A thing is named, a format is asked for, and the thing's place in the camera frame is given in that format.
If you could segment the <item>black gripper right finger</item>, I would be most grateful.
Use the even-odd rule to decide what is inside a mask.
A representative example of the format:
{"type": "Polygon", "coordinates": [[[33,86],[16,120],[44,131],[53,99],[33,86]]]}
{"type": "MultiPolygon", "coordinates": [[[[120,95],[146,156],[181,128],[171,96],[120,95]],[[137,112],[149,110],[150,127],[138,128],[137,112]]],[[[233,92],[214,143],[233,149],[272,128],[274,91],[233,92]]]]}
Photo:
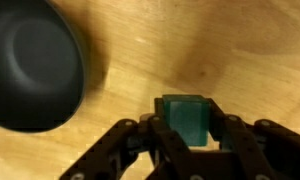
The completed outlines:
{"type": "Polygon", "coordinates": [[[269,119],[251,125],[208,102],[209,133],[220,150],[237,157],[245,178],[300,180],[300,134],[269,119]]]}

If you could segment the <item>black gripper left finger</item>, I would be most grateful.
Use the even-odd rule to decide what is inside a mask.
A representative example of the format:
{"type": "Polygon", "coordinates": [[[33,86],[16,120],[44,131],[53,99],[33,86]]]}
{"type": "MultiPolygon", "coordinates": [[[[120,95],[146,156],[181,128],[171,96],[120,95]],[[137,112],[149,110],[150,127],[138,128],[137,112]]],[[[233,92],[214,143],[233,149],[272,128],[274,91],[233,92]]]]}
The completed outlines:
{"type": "Polygon", "coordinates": [[[204,180],[190,146],[166,123],[162,97],[154,107],[138,122],[118,121],[59,180],[120,180],[142,152],[154,165],[146,180],[204,180]]]}

